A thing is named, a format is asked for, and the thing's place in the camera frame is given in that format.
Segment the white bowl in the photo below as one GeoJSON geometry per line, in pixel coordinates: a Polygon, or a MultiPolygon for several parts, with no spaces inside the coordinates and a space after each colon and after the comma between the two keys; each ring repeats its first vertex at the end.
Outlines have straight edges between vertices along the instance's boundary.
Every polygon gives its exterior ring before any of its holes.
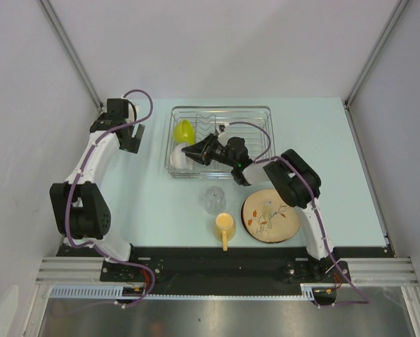
{"type": "Polygon", "coordinates": [[[186,157],[185,153],[182,151],[182,149],[188,145],[188,143],[179,143],[172,150],[170,154],[170,163],[174,169],[193,169],[193,160],[186,157]]]}

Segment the lime green bowl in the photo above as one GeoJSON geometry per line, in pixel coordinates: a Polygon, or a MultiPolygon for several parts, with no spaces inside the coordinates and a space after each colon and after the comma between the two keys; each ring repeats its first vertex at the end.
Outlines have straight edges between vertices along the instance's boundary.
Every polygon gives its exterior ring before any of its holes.
{"type": "Polygon", "coordinates": [[[193,145],[195,143],[195,130],[192,123],[187,119],[178,122],[173,129],[173,140],[176,143],[193,145]]]}

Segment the clear glass tumbler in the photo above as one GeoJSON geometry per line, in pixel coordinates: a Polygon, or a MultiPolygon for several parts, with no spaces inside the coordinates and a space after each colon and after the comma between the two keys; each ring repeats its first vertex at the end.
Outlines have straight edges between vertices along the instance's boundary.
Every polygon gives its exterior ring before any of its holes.
{"type": "Polygon", "coordinates": [[[224,212],[226,207],[225,193],[221,187],[211,186],[204,196],[204,209],[208,214],[218,215],[224,212]]]}

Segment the metal wire dish rack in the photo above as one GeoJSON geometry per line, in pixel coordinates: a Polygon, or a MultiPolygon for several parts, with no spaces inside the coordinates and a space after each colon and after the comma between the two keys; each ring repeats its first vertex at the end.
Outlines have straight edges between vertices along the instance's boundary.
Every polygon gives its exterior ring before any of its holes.
{"type": "Polygon", "coordinates": [[[226,144],[231,137],[245,140],[249,156],[254,161],[275,156],[273,123],[267,106],[176,106],[171,111],[169,139],[166,144],[165,167],[174,178],[232,178],[231,168],[213,161],[204,166],[193,162],[193,169],[175,169],[170,163],[170,154],[179,144],[173,140],[173,129],[178,122],[187,119],[195,130],[195,143],[209,134],[216,135],[217,124],[228,122],[227,136],[219,138],[226,144]]]}

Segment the beige bird plate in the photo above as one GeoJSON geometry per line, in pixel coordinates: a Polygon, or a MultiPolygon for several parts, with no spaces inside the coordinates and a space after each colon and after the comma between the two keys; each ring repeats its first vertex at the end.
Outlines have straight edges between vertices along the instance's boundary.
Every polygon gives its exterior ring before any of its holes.
{"type": "Polygon", "coordinates": [[[266,244],[291,239],[301,226],[297,212],[274,189],[249,195],[242,205],[241,219],[249,235],[266,244]]]}

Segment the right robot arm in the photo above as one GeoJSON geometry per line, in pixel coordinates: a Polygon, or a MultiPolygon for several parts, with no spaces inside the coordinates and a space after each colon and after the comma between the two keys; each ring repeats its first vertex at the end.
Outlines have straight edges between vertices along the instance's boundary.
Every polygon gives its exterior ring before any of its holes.
{"type": "Polygon", "coordinates": [[[280,156],[254,161],[243,138],[231,137],[223,145],[218,136],[211,133],[200,142],[184,147],[181,152],[204,166],[213,161],[229,166],[238,185],[272,183],[281,200],[288,206],[300,208],[306,217],[306,250],[314,259],[309,264],[310,276],[318,282],[325,282],[334,274],[334,264],[330,261],[335,260],[334,245],[324,226],[319,203],[322,182],[296,151],[289,149],[280,156]]]}

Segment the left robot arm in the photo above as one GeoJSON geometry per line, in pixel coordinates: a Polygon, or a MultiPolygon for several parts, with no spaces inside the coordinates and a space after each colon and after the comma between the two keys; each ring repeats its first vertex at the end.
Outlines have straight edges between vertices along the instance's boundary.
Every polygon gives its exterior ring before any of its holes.
{"type": "Polygon", "coordinates": [[[106,110],[90,127],[76,168],[49,190],[59,233],[74,247],[98,248],[105,257],[117,259],[115,270],[127,281],[140,274],[140,263],[130,257],[131,245],[111,228],[111,212],[100,186],[118,150],[138,153],[145,126],[132,125],[137,113],[138,106],[126,98],[109,98],[106,110]]]}

